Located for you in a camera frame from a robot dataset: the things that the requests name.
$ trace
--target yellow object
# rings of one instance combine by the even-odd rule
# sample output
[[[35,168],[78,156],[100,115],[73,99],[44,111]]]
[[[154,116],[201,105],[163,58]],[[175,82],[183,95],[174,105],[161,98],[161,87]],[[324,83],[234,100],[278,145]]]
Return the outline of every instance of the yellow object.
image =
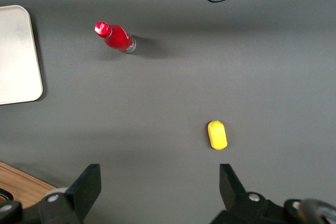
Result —
[[[209,122],[208,133],[213,149],[222,150],[227,147],[225,128],[220,121]]]

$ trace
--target white tray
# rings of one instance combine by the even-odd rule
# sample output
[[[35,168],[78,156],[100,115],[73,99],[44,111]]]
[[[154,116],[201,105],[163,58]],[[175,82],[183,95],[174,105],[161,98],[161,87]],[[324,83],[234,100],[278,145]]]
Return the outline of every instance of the white tray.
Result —
[[[0,7],[0,104],[35,101],[43,92],[30,16]]]

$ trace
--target red bottle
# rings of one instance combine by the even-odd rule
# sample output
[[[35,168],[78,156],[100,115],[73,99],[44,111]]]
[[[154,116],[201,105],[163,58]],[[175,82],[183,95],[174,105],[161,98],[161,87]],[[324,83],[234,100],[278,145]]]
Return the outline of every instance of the red bottle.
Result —
[[[135,39],[118,25],[109,25],[106,22],[98,22],[94,27],[96,34],[104,38],[104,42],[112,48],[115,48],[126,54],[135,50]]]

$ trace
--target bottle bottom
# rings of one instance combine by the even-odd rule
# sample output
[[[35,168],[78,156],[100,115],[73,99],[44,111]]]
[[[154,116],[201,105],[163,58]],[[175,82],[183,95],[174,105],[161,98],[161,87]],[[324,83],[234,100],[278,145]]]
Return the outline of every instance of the bottle bottom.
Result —
[[[126,54],[130,54],[135,50],[137,41],[133,38],[133,43],[126,49]]]

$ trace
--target bottle cap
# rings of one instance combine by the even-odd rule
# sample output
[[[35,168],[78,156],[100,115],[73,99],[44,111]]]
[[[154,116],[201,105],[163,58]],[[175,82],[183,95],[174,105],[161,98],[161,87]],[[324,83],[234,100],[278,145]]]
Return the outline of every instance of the bottle cap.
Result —
[[[112,33],[111,26],[106,22],[98,22],[94,28],[96,34],[103,38],[109,37]]]

